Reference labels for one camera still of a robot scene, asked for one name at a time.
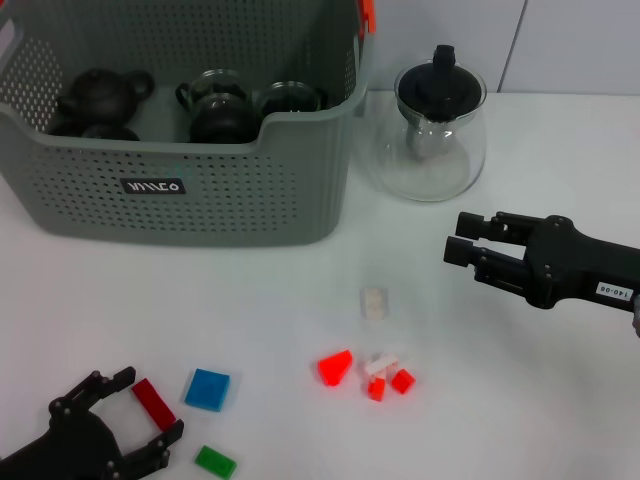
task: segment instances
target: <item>white wall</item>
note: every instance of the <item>white wall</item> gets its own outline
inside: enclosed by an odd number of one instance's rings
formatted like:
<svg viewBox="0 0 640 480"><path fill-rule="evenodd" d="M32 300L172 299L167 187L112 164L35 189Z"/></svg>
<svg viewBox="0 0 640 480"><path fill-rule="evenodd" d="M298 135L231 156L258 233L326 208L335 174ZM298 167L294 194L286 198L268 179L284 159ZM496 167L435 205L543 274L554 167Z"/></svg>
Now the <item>white wall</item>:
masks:
<svg viewBox="0 0 640 480"><path fill-rule="evenodd" d="M640 94L639 0L529 0L503 92Z"/></svg>
<svg viewBox="0 0 640 480"><path fill-rule="evenodd" d="M496 91L524 0L376 0L376 71L372 89L391 90L408 63L431 58L440 43Z"/></svg>

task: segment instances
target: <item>small red cube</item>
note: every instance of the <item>small red cube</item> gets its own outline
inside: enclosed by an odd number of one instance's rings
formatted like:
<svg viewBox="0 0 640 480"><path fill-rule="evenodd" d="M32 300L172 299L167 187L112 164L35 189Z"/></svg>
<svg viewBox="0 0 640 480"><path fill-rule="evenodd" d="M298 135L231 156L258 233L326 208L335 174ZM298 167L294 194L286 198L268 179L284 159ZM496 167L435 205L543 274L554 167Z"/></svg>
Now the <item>small red cube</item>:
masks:
<svg viewBox="0 0 640 480"><path fill-rule="evenodd" d="M396 376L393 377L393 380L391 380L391 386L402 395L407 393L414 383L416 383L416 379L404 368L399 370Z"/></svg>
<svg viewBox="0 0 640 480"><path fill-rule="evenodd" d="M384 378L375 378L369 382L369 396L376 402L381 402L384 396Z"/></svg>

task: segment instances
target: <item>gray plastic basket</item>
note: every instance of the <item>gray plastic basket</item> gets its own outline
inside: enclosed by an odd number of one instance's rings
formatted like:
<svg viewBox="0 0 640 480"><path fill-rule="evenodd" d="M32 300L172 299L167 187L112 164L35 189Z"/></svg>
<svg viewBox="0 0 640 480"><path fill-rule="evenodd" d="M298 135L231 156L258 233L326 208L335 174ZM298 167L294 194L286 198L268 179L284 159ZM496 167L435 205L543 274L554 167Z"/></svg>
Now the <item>gray plastic basket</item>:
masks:
<svg viewBox="0 0 640 480"><path fill-rule="evenodd" d="M373 36L357 0L5 0L0 169L46 230L151 244L307 244L335 228ZM142 142L42 133L93 67L147 70L158 88L130 123ZM231 68L256 89L298 80L336 105L277 113L246 145L185 142L174 89ZM181 179L185 194L129 194L122 179Z"/></svg>

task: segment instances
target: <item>green block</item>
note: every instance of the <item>green block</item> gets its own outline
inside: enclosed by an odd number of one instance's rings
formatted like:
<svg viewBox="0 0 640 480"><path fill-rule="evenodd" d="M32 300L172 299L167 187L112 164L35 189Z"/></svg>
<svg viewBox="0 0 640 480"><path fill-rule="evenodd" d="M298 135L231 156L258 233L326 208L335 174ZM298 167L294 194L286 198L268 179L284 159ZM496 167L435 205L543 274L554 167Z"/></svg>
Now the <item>green block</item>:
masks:
<svg viewBox="0 0 640 480"><path fill-rule="evenodd" d="M237 463L205 445L196 457L196 465L228 480L236 469Z"/></svg>

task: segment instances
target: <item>blue block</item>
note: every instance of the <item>blue block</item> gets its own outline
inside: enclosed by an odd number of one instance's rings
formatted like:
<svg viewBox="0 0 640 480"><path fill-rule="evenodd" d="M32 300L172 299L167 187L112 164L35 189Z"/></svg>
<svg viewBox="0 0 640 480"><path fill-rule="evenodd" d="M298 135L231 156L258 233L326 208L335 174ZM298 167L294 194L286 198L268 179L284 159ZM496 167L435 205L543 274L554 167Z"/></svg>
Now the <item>blue block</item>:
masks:
<svg viewBox="0 0 640 480"><path fill-rule="evenodd" d="M229 375L197 369L184 403L219 412L229 389Z"/></svg>

